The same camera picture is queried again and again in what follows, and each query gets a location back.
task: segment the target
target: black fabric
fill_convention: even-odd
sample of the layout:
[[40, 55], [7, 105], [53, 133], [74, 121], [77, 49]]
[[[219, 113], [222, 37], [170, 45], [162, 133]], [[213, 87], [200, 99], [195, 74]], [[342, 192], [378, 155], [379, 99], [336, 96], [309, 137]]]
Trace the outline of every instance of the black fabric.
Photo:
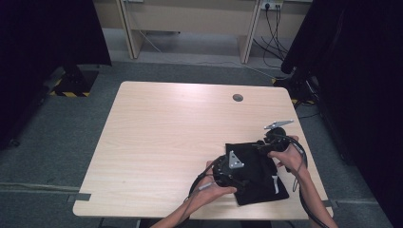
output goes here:
[[253, 144], [256, 143], [227, 143], [225, 145], [227, 156], [230, 151], [234, 151], [238, 159], [244, 163], [244, 166], [236, 169], [233, 174], [234, 179], [246, 183], [241, 194], [235, 193], [238, 205], [288, 199], [288, 192], [279, 177], [277, 178], [278, 192], [276, 193], [273, 176], [278, 175], [278, 170], [274, 161], [261, 155]]
[[357, 166], [391, 224], [400, 227], [403, 2], [342, 2], [314, 0], [281, 70], [296, 67], [316, 76], [317, 104], [337, 150]]
[[0, 60], [0, 149], [23, 128], [57, 67], [111, 65], [91, 0], [0, 0]]

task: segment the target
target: light wood tabletop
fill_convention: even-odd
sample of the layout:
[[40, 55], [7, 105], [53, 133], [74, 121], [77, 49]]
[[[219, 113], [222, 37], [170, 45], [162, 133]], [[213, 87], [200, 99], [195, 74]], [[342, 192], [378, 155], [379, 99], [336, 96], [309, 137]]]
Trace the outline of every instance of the light wood tabletop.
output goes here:
[[[243, 97], [241, 102], [234, 94]], [[225, 153], [226, 143], [261, 140], [268, 124], [299, 136], [308, 169], [323, 200], [325, 190], [287, 90], [278, 87], [122, 83], [73, 212], [81, 217], [163, 218], [187, 197], [194, 179]], [[294, 176], [278, 170], [289, 199], [238, 206], [227, 195], [192, 219], [307, 219], [293, 192]]]

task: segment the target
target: black curtain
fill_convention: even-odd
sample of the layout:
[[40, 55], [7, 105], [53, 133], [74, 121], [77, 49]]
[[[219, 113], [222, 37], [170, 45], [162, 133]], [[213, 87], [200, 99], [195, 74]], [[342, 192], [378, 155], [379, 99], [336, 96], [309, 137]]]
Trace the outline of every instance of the black curtain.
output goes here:
[[314, 1], [282, 70], [299, 69], [296, 80], [317, 77], [319, 106], [339, 150], [351, 157], [398, 227], [403, 223], [403, 3], [338, 4]]
[[0, 0], [0, 145], [57, 67], [85, 64], [111, 65], [91, 0]]

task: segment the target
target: power socket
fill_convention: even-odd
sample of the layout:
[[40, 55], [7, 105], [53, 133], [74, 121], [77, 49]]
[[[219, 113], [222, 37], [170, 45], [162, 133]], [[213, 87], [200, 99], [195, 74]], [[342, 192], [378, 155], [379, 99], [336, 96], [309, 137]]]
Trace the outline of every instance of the power socket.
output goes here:
[[269, 4], [269, 10], [281, 10], [283, 3], [284, 0], [263, 0], [261, 2], [261, 9], [266, 10], [266, 4]]

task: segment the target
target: floor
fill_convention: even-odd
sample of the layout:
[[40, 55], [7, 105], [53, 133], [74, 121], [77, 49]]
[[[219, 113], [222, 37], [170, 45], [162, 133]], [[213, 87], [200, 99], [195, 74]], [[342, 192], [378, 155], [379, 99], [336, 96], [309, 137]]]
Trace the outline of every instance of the floor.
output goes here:
[[[182, 64], [182, 65], [196, 65], [196, 66], [217, 66], [217, 67], [243, 67], [250, 70], [255, 70], [261, 74], [262, 69], [272, 68], [278, 69], [281, 64], [281, 60], [273, 55], [267, 54], [263, 59], [264, 51], [257, 45], [253, 45], [247, 64], [240, 63], [237, 39], [233, 36], [227, 35], [206, 35], [184, 32], [149, 32], [147, 33], [147, 41], [144, 43], [142, 51], [138, 59], [130, 59], [127, 51], [125, 35], [122, 30], [118, 29], [104, 29], [106, 37], [106, 44], [109, 49], [109, 54], [113, 62], [128, 63], [161, 63], [161, 64]], [[261, 37], [256, 37], [257, 41], [264, 44]], [[281, 40], [283, 46], [288, 48], [292, 40]], [[125, 70], [123, 64], [117, 63], [118, 71]], [[276, 70], [278, 75], [287, 76], [282, 74], [279, 70]], [[106, 93], [113, 93], [115, 91], [109, 91], [103, 87]], [[89, 161], [83, 161], [79, 156], [86, 156], [90, 158], [93, 153], [92, 148], [95, 144], [88, 144], [88, 142], [96, 143], [97, 139], [94, 137], [97, 134], [91, 134], [86, 137], [81, 137], [81, 133], [86, 131], [101, 131], [103, 119], [106, 116], [95, 118], [87, 113], [87, 108], [93, 106], [94, 110], [97, 108], [103, 108], [105, 103], [111, 104], [113, 99], [111, 96], [107, 101], [101, 100], [94, 103], [90, 99], [74, 100], [74, 99], [49, 99], [46, 103], [47, 106], [54, 106], [47, 116], [40, 116], [30, 123], [30, 125], [36, 125], [37, 128], [32, 132], [25, 132], [29, 134], [31, 138], [26, 139], [26, 143], [20, 146], [19, 149], [7, 151], [0, 156], [0, 168], [2, 170], [11, 170], [12, 168], [20, 168], [22, 170], [32, 170], [32, 174], [26, 174], [26, 171], [19, 174], [20, 176], [33, 177], [28, 182], [36, 183], [38, 178], [36, 173], [47, 173], [47, 160], [50, 158], [41, 158], [35, 156], [34, 153], [43, 153], [42, 148], [46, 148], [48, 151], [53, 152], [53, 145], [43, 144], [42, 147], [25, 148], [30, 151], [30, 154], [25, 153], [24, 146], [27, 147], [29, 143], [35, 144], [35, 141], [41, 140], [46, 142], [58, 141], [61, 157], [58, 158], [59, 166], [54, 170], [54, 174], [50, 177], [58, 177], [57, 181], [73, 182], [69, 186], [79, 186], [81, 183], [72, 180], [80, 180], [82, 173], [71, 170], [68, 176], [64, 176], [64, 169], [67, 168], [68, 161], [71, 161], [70, 165], [74, 167], [83, 166], [87, 167]], [[77, 113], [76, 108], [81, 107], [81, 112]], [[301, 106], [297, 110], [299, 116], [312, 116], [317, 114], [317, 109], [314, 106]], [[60, 116], [62, 119], [60, 122], [50, 123], [49, 116]], [[74, 117], [78, 120], [91, 120], [93, 126], [87, 126], [86, 123], [77, 123], [74, 121]], [[335, 147], [329, 143], [331, 141], [329, 134], [326, 133], [325, 127], [320, 123], [320, 117], [314, 115], [313, 118], [306, 118], [301, 121], [302, 128], [304, 129], [305, 136], [310, 144], [313, 156], [316, 156], [318, 160], [323, 162], [317, 163], [317, 169], [321, 175], [323, 184], [327, 191], [329, 198], [332, 200], [334, 211], [336, 214], [335, 219], [339, 223], [340, 227], [392, 227], [379, 205], [374, 200], [371, 192], [366, 187], [365, 182], [360, 177], [358, 171], [353, 166], [345, 165], [337, 153]], [[71, 132], [74, 135], [65, 136], [66, 132], [63, 129], [73, 128]], [[73, 138], [74, 141], [70, 143], [61, 142], [60, 139]], [[21, 165], [21, 161], [26, 160], [24, 165], [34, 166], [31, 169], [25, 167], [16, 167]], [[2, 219], [8, 218], [2, 217], [2, 212], [11, 217], [15, 223], [26, 222], [24, 225], [13, 224], [10, 227], [97, 227], [100, 220], [98, 218], [78, 218], [72, 214], [72, 205], [74, 202], [74, 193], [78, 191], [78, 187], [64, 187], [58, 189], [46, 189], [46, 191], [38, 191], [40, 188], [54, 186], [55, 179], [49, 178], [43, 181], [46, 185], [35, 184], [19, 184], [11, 186], [8, 181], [20, 182], [18, 178], [8, 180], [6, 171], [0, 172], [0, 227], [2, 227]], [[306, 221], [293, 221], [295, 227], [308, 227]], [[135, 219], [113, 219], [106, 218], [104, 220], [104, 227], [136, 227], [137, 220]], [[286, 221], [276, 221], [273, 223], [274, 228], [292, 227]]]
[[[104, 34], [112, 61], [251, 68], [269, 67], [266, 64], [278, 68], [281, 65], [281, 60], [269, 53], [263, 61], [264, 51], [256, 44], [251, 48], [248, 63], [241, 64], [236, 36], [150, 31], [139, 57], [130, 59], [122, 30], [104, 29]], [[267, 42], [271, 37], [263, 38]], [[256, 40], [265, 45], [261, 37]], [[279, 40], [285, 48], [291, 46], [292, 40]]]

